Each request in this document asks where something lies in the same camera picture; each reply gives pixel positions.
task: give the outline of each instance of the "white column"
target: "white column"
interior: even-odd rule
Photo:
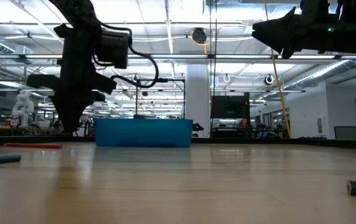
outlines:
[[[186,68],[186,119],[204,128],[204,137],[210,132],[210,79],[207,65],[187,65]],[[200,138],[203,132],[197,133]]]

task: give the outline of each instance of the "blue bin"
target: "blue bin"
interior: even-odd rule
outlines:
[[[190,147],[193,121],[189,119],[94,120],[97,146]]]

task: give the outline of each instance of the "black machine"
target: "black machine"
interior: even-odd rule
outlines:
[[[356,54],[356,0],[338,0],[329,14],[328,0],[302,0],[302,14],[294,7],[280,19],[253,25],[253,37],[290,58],[302,49]]]
[[[150,55],[132,48],[131,29],[111,27],[99,21],[90,0],[49,1],[73,26],[68,28],[62,24],[54,29],[59,37],[65,39],[62,59],[58,61],[61,66],[60,78],[53,75],[31,75],[27,84],[34,88],[43,86],[55,90],[50,99],[67,133],[72,134],[77,130],[80,117],[87,106],[94,101],[105,100],[104,94],[100,92],[110,94],[116,89],[115,78],[140,88],[154,86],[159,75],[156,62]],[[102,26],[114,31],[105,31]],[[102,67],[127,68],[128,49],[153,63],[156,75],[150,85],[141,85],[118,75],[108,78],[96,72],[94,62]]]
[[[211,118],[250,120],[250,95],[213,96]]]

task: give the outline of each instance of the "yellow pole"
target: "yellow pole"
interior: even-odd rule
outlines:
[[[266,14],[266,20],[268,21],[268,7],[267,7],[267,3],[266,0],[264,0],[264,5],[265,5],[265,14]],[[275,60],[275,54],[273,52],[273,49],[271,48],[271,53],[272,53],[272,61],[273,61],[273,70],[275,72],[275,77],[276,77],[276,83],[278,84],[278,88],[279,88],[279,94],[280,94],[280,100],[282,101],[282,110],[283,110],[283,116],[284,116],[284,120],[286,122],[286,128],[288,129],[288,133],[289,133],[289,138],[291,138],[291,131],[290,131],[290,125],[289,125],[289,120],[288,120],[288,116],[286,114],[286,107],[284,106],[284,96],[282,93],[282,88],[280,86],[280,81],[279,81],[279,77],[278,77],[278,71],[276,69],[276,60]]]

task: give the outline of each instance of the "white robot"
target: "white robot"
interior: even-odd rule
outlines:
[[[17,119],[21,117],[20,127],[27,127],[29,122],[29,113],[34,112],[34,103],[30,101],[31,91],[21,90],[16,96],[17,102],[12,109],[12,117]]]

